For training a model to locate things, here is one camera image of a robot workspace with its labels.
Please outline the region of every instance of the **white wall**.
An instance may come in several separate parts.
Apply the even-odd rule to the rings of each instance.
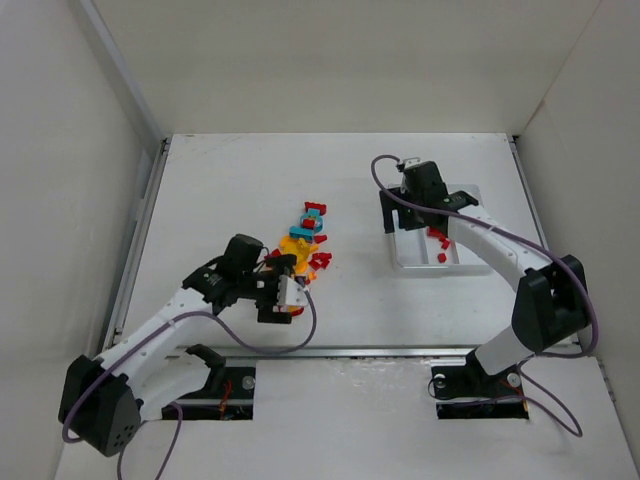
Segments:
[[[617,408],[640,462],[640,1],[603,0],[519,151],[551,246],[585,264]]]
[[[0,478],[45,479],[99,329],[141,144],[65,0],[0,0]]]
[[[520,133],[598,0],[96,0],[165,133]]]

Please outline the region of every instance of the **white table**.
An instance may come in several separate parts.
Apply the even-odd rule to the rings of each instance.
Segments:
[[[312,285],[319,327],[313,346],[454,347],[482,344],[509,324],[515,295],[495,273],[407,279],[394,274],[369,164],[381,153],[435,160],[447,183],[476,184],[487,210],[539,241],[504,134],[176,135],[163,172],[124,326],[131,333],[185,278],[221,254],[236,233],[277,246],[305,200],[328,205],[322,250],[333,253]],[[385,182],[400,175],[380,164]],[[293,345],[309,329],[256,323],[252,303],[223,318],[249,342]],[[220,329],[193,343],[232,346]]]
[[[186,422],[163,480],[638,479],[595,359],[539,359],[525,370],[566,402],[583,438],[533,406],[530,421],[437,420],[424,360],[261,361],[254,420]],[[174,428],[138,432],[125,479],[154,478]],[[115,457],[65,446],[56,480],[89,478],[115,478]]]

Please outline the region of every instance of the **screw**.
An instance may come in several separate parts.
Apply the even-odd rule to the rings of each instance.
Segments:
[[[251,375],[247,375],[246,377],[242,378],[242,388],[244,388],[245,390],[253,390],[255,386],[256,386],[256,379],[253,378]]]
[[[436,388],[444,388],[447,386],[446,380],[447,377],[445,377],[442,373],[438,373],[435,377],[433,377],[433,384]]]
[[[522,380],[520,380],[520,375],[518,375],[517,373],[510,373],[509,375],[507,375],[507,382],[509,382],[509,385],[516,388],[522,385]]]

